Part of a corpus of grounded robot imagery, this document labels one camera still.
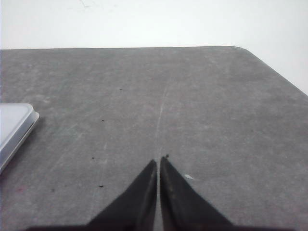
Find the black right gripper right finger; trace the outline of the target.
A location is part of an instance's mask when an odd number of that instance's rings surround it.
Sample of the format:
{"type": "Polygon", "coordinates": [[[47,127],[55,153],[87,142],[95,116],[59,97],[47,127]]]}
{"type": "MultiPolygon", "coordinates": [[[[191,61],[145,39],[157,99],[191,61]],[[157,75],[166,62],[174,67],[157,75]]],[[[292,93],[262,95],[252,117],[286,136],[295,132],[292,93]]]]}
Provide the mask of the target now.
{"type": "Polygon", "coordinates": [[[203,199],[162,157],[160,162],[160,200],[166,231],[222,231],[234,225],[203,199]]]}

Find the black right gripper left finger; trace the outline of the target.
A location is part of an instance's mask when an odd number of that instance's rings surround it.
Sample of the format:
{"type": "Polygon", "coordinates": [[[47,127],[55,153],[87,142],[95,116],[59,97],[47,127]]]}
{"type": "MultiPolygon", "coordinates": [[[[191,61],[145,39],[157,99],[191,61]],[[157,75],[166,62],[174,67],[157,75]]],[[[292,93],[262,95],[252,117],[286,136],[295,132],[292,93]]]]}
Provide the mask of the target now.
{"type": "Polygon", "coordinates": [[[128,188],[88,224],[92,231],[152,231],[157,200],[157,163],[151,160],[128,188]]]}

